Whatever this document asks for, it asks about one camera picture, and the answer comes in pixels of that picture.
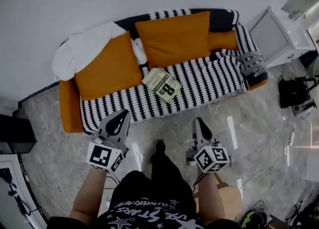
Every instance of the white towel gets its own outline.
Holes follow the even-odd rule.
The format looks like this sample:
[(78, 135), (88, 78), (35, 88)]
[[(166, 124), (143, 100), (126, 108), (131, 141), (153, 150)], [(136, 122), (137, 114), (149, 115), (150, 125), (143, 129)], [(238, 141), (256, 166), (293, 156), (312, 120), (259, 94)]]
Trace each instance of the white towel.
[[(67, 81), (82, 71), (103, 50), (109, 41), (126, 33), (114, 22), (107, 22), (83, 32), (71, 35), (55, 52), (52, 71), (61, 80)], [(146, 55), (131, 39), (133, 51), (139, 64), (147, 62)]]

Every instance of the black t-shirt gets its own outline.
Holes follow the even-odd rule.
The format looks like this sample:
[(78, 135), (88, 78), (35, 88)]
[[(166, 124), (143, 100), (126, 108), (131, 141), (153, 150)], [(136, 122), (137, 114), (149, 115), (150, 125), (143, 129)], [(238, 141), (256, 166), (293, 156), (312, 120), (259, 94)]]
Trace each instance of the black t-shirt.
[[(148, 198), (119, 203), (99, 216), (90, 226), (95, 229), (202, 229), (203, 225), (197, 214), (185, 215), (179, 212), (175, 205), (154, 202)], [(87, 226), (75, 219), (52, 217), (48, 229), (68, 227), (85, 229)], [(231, 220), (216, 220), (207, 229), (240, 229)]]

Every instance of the orange pillow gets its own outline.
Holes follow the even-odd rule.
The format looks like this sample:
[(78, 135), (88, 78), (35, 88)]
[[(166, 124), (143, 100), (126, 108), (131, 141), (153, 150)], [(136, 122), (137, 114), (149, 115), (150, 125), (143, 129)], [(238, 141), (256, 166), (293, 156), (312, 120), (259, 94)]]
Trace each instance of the orange pillow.
[(135, 23), (150, 68), (210, 55), (209, 11)]
[(75, 81), (84, 101), (142, 84), (130, 32), (111, 39), (87, 67), (75, 74)]
[(218, 48), (238, 50), (235, 31), (229, 32), (209, 32), (208, 48), (214, 50)]

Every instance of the black shoe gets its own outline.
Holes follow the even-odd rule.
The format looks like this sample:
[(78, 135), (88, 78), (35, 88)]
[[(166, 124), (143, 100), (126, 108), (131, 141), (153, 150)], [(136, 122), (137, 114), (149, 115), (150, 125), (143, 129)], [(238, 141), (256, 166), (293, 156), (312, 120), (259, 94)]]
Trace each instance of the black shoe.
[(163, 140), (158, 140), (156, 143), (156, 152), (164, 152), (166, 151), (166, 144)]

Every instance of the person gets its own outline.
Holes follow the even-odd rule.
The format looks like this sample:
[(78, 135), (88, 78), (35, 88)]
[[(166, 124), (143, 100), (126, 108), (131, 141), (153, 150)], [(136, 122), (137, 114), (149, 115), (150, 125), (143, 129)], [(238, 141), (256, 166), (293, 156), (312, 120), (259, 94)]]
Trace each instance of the person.
[(151, 157), (152, 179), (139, 171), (128, 173), (115, 188), (107, 212), (98, 216), (106, 173), (91, 169), (69, 218), (51, 217), (48, 229), (239, 229), (224, 219), (225, 211), (213, 173), (198, 183), (199, 215), (190, 186), (165, 154), (159, 140)]

